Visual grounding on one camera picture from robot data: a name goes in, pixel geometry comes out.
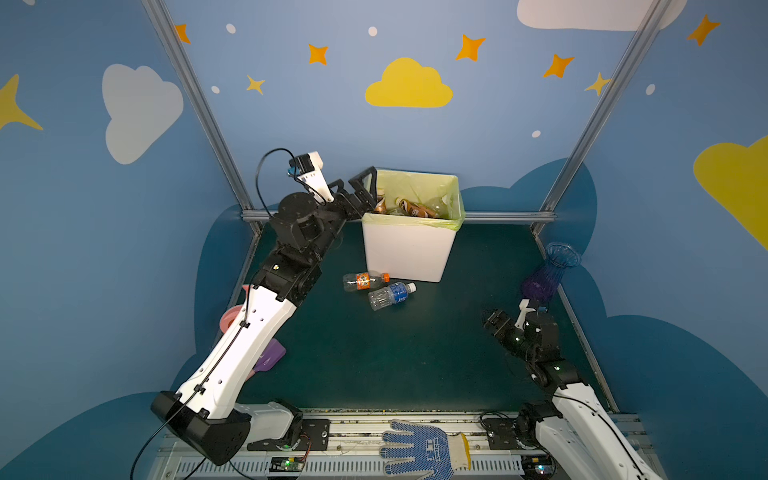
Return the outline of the brown tea bottle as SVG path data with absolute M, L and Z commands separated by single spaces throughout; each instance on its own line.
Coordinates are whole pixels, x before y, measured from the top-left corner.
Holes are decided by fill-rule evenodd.
M 431 219 L 439 217 L 439 214 L 435 210 L 404 198 L 397 199 L 396 205 L 407 216 Z
M 374 208 L 374 212 L 376 214 L 386 214 L 387 213 L 386 202 L 385 202 L 385 198 L 383 196 L 378 196 L 377 197 L 377 203 L 376 203 L 376 206 Z

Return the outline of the clear bottle orange label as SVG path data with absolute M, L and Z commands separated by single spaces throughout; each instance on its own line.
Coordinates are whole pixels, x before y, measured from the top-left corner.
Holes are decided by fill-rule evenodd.
M 343 289 L 346 292 L 377 290 L 390 282 L 388 273 L 362 272 L 343 276 Z

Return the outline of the clear bottle blue water label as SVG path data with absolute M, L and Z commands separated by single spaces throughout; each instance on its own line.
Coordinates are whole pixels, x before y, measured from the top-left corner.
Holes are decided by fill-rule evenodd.
M 373 311 L 405 302 L 416 291 L 414 283 L 395 282 L 368 294 L 369 304 Z

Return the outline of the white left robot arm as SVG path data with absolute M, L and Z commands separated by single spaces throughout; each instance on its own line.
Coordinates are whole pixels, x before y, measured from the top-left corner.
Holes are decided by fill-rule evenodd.
M 177 391 L 162 391 L 151 410 L 176 437 L 216 466 L 246 445 L 294 446 L 303 414 L 280 402 L 246 407 L 236 400 L 259 358 L 321 275 L 321 263 L 344 225 L 374 210 L 377 171 L 370 167 L 330 186 L 286 196 L 269 223 L 277 240 L 256 271 L 237 316 L 206 360 Z

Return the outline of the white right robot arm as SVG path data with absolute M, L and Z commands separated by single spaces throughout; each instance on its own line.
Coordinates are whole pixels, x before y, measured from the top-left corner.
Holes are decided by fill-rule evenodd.
M 546 451 L 572 479 L 658 479 L 600 403 L 577 367 L 562 356 L 559 325 L 526 305 L 513 317 L 495 310 L 484 328 L 525 363 L 548 395 L 525 403 L 514 421 L 516 441 Z

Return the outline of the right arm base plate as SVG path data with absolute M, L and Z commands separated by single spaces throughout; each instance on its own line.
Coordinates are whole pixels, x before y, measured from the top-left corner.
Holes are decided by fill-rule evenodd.
M 508 417 L 483 417 L 480 425 L 486 432 L 490 450 L 519 450 L 516 421 Z

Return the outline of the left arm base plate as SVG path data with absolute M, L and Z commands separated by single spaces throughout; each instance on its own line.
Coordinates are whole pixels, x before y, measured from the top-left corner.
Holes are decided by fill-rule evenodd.
M 263 439 L 246 444 L 248 451 L 326 451 L 331 421 L 326 418 L 303 420 L 301 427 L 291 427 L 284 438 Z

